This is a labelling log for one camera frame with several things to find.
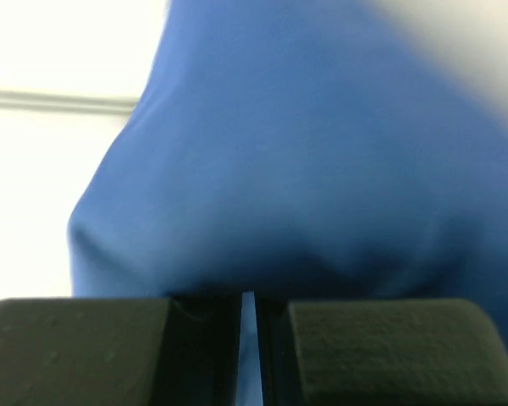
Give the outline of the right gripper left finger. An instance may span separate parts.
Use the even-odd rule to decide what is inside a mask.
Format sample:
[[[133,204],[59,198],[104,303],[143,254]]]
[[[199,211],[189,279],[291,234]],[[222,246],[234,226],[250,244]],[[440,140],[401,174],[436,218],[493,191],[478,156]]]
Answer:
[[[231,405],[240,297],[0,301],[0,405]]]

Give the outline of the blue surgical drape cloth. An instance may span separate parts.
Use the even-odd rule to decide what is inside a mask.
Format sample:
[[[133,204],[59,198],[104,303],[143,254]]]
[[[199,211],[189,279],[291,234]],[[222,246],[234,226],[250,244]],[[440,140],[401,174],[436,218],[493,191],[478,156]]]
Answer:
[[[457,297],[508,348],[508,1],[174,1],[69,219],[78,297]]]

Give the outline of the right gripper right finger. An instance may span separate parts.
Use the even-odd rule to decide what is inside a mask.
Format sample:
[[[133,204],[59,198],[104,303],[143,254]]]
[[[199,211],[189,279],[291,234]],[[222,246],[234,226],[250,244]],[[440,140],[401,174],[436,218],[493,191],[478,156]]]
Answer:
[[[461,299],[257,299],[266,405],[508,405],[508,353]]]

